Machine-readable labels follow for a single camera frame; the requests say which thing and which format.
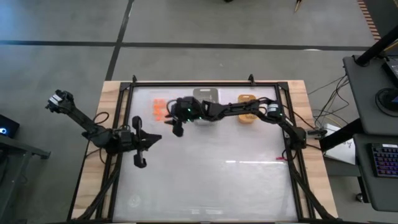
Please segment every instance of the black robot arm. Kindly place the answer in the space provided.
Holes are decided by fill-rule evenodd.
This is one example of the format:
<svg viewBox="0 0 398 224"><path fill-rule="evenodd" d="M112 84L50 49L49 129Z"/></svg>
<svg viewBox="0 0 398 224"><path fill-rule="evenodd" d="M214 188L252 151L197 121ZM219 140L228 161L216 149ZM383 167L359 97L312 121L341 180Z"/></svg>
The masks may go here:
<svg viewBox="0 0 398 224"><path fill-rule="evenodd" d="M183 135L182 124L187 121L194 121L196 119L218 121L226 116L254 114L262 121L278 124L289 135L289 145L291 149L304 149L306 147L307 140L305 130L300 127L295 127L293 123L286 118L278 102L266 97L243 103L221 105L209 101L202 101L200 103L194 97L186 96L184 98L172 100L168 105L174 101L175 104L172 105L171 110L169 110L169 106L167 106L169 115L166 116L173 119L165 123L173 125L173 133L178 137Z"/></svg>
<svg viewBox="0 0 398 224"><path fill-rule="evenodd" d="M79 124L85 132L81 135L87 138L97 147L105 149L110 155L137 150L134 156L134 164L144 168L146 160L142 156L143 151L147 151L151 145L162 138L158 134L149 134L143 131L140 117L132 119L132 127L136 133L132 133L127 127L121 129L104 128L96 124L87 115L81 112L76 106L73 95L67 91L57 90L48 100L46 106L51 112L63 113Z"/></svg>

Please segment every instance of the concrete floor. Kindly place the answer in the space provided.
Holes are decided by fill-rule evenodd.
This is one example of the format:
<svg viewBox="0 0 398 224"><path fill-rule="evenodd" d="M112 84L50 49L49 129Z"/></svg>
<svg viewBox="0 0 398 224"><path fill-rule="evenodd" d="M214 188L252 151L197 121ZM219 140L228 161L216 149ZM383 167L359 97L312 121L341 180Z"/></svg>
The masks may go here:
<svg viewBox="0 0 398 224"><path fill-rule="evenodd" d="M1 40L115 42L128 0L0 0ZM135 0L125 42L370 46L372 35L356 0ZM86 146L81 128L44 109L56 89L75 95L94 116L113 47L0 46L0 113L21 123L17 138L52 151L32 159L15 217L29 223L66 219ZM310 92L344 75L342 58L361 52L122 48L113 80L305 80ZM334 85L310 95L320 109ZM337 114L358 117L350 106ZM343 106L336 100L331 110ZM396 222L398 214L357 203L354 178L330 179L339 216L351 221Z"/></svg>

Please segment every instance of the keyboard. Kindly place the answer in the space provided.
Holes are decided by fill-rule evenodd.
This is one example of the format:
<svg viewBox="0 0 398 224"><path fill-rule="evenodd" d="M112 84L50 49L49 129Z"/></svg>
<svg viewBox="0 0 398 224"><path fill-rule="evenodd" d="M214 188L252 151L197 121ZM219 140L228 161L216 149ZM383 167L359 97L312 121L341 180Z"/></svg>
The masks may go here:
<svg viewBox="0 0 398 224"><path fill-rule="evenodd" d="M371 144L370 148L376 177L398 178L398 145Z"/></svg>

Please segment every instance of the blue light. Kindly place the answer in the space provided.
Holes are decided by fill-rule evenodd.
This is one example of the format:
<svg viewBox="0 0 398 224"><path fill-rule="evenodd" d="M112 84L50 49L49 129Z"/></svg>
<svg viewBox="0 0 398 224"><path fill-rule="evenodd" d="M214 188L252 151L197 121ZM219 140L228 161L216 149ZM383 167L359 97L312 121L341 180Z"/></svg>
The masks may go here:
<svg viewBox="0 0 398 224"><path fill-rule="evenodd" d="M0 128L0 134L7 134L6 128Z"/></svg>

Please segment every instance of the wooden board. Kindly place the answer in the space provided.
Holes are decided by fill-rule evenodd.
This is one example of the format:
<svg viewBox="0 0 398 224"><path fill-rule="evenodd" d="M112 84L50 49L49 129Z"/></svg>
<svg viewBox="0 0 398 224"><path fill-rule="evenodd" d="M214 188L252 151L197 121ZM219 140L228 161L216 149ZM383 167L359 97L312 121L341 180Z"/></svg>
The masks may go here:
<svg viewBox="0 0 398 224"><path fill-rule="evenodd" d="M226 81L201 81L201 82L226 82ZM292 104L294 111L299 114L306 122L314 126L312 111L310 103L308 101L307 91L305 89L304 81L302 80L281 80L281 81L256 81L256 82L288 82L290 97L292 99ZM104 82L104 86L101 93L101 98L99 99L97 114L103 111L109 113L109 119L102 125L106 128L111 128L114 113L116 108L116 102L119 94L120 81L108 81ZM124 109L126 107L126 97L123 99L121 116L119 119L119 125L124 118ZM97 118L97 121L101 121L104 116ZM301 126L304 129L309 129L309 127L299 118L295 117L297 126ZM314 139L308 139L308 144L319 147L319 142ZM92 143L88 146L87 153L96 150ZM325 163L323 161L322 152L318 149L307 147L303 150L303 156L305 161L305 168L308 175L308 181L310 183L310 188L315 194L320 203L326 208L326 210L337 217L337 211L335 202L333 200L333 195L330 188L329 178L326 173ZM103 159L106 159L106 153L103 152ZM78 192L73 207L72 218L79 217L90 205L90 203L95 198L96 194L99 192L101 187L101 181L103 177L104 164L100 160L100 155L98 152L90 155L83 165L83 171L81 174L80 182L78 183ZM104 205L103 216L107 216L108 211L108 198L110 191L106 197L106 203ZM302 202L304 216L308 217L308 211L306 209L305 196L303 192L300 192L300 199Z"/></svg>

